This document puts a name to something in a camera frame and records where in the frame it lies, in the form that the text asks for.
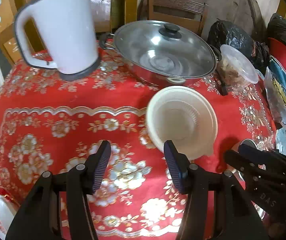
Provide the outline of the black plastic bag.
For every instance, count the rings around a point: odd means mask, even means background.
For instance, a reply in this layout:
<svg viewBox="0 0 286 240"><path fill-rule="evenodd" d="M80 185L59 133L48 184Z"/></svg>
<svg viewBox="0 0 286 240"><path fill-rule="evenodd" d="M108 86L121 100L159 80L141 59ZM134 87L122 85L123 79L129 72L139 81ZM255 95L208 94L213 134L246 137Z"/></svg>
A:
<svg viewBox="0 0 286 240"><path fill-rule="evenodd" d="M269 66L269 48L252 39L242 28L232 22L217 20L210 27L208 44L219 49L226 44L240 51L263 75Z"/></svg>

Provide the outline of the wooden chair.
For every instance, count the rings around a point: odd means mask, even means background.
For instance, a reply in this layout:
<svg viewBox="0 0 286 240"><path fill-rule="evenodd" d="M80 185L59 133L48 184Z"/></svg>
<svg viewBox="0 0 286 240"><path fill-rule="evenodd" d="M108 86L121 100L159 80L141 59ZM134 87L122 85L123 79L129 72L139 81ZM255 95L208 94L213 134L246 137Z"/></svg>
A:
<svg viewBox="0 0 286 240"><path fill-rule="evenodd" d="M147 19L173 23L202 35L209 6L191 0L147 0Z"/></svg>

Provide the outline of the cream plastic bowl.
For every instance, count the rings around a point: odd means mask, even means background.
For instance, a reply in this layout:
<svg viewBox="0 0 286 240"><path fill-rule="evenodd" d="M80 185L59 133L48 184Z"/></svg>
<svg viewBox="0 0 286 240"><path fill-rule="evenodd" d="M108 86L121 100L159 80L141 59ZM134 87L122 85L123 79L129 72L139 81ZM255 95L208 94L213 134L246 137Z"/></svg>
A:
<svg viewBox="0 0 286 240"><path fill-rule="evenodd" d="M148 103L145 124L151 142L161 152L167 140L189 160L214 152L217 117L207 99L194 89L170 86L158 91Z"/></svg>

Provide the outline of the clear snack bag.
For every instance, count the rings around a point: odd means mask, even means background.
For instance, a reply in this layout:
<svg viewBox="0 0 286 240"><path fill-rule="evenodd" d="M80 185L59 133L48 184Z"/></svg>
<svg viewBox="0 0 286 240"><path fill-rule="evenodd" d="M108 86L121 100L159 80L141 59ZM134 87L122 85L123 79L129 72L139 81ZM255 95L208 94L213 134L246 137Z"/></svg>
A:
<svg viewBox="0 0 286 240"><path fill-rule="evenodd" d="M273 120L286 131L286 74L277 77L275 73L267 68L264 87Z"/></svg>

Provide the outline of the clear plastic food container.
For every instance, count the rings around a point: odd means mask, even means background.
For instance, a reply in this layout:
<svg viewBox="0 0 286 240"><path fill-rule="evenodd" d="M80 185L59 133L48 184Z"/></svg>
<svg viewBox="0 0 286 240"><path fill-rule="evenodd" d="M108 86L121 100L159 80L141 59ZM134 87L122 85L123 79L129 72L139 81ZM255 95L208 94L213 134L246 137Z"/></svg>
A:
<svg viewBox="0 0 286 240"><path fill-rule="evenodd" d="M238 92L258 83L259 77L255 67L239 50L223 44L220 46L220 53L221 60L217 71L229 92Z"/></svg>

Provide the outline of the red floral tablecloth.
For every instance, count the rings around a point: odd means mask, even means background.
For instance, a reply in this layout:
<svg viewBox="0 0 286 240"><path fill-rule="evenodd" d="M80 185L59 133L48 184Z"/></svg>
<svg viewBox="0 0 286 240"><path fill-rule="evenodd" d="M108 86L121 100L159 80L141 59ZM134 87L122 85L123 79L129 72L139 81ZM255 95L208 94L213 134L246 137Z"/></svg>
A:
<svg viewBox="0 0 286 240"><path fill-rule="evenodd" d="M99 239L176 239L187 196L174 187L145 124L148 103L163 88L135 78L117 52L99 53L99 68L76 81L23 60L11 70L0 90L0 194L20 208L43 172L68 172L107 140L101 186L87 196ZM213 154L190 163L221 173L224 152L239 141L274 148L276 128L259 84L223 96L211 74L186 87L207 99L218 121Z"/></svg>

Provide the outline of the stainless steel bowl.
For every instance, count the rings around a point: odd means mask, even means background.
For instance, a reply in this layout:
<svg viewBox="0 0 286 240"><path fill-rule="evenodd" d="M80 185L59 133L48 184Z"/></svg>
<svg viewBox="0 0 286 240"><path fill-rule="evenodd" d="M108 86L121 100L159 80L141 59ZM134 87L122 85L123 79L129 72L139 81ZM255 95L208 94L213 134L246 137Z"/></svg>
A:
<svg viewBox="0 0 286 240"><path fill-rule="evenodd" d="M247 145L247 146L250 146L250 147L253 147L253 148L257 149L257 145L256 145L256 143L252 139L244 139L244 140L239 141L238 143L236 143L232 147L232 150L234 150L235 152L238 152L238 148L239 148L240 145Z"/></svg>

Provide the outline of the steel pot with glass lid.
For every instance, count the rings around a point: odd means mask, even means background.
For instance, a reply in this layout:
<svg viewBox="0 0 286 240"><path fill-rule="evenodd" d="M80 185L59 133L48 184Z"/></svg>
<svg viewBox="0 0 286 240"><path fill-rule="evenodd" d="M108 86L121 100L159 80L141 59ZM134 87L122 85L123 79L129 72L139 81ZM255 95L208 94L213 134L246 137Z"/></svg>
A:
<svg viewBox="0 0 286 240"><path fill-rule="evenodd" d="M144 20L100 36L99 46L122 56L139 79L165 86L188 86L215 72L221 53L200 36L173 23Z"/></svg>

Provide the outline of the white electric kettle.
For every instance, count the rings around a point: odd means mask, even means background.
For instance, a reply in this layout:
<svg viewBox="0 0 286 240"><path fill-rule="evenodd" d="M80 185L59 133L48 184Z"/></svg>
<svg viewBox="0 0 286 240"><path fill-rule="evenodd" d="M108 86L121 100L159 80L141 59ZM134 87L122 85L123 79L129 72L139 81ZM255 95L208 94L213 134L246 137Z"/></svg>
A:
<svg viewBox="0 0 286 240"><path fill-rule="evenodd" d="M33 57L24 26L33 20L51 60ZM54 69L61 79L88 76L100 64L91 0L32 0L15 16L14 32L26 64Z"/></svg>

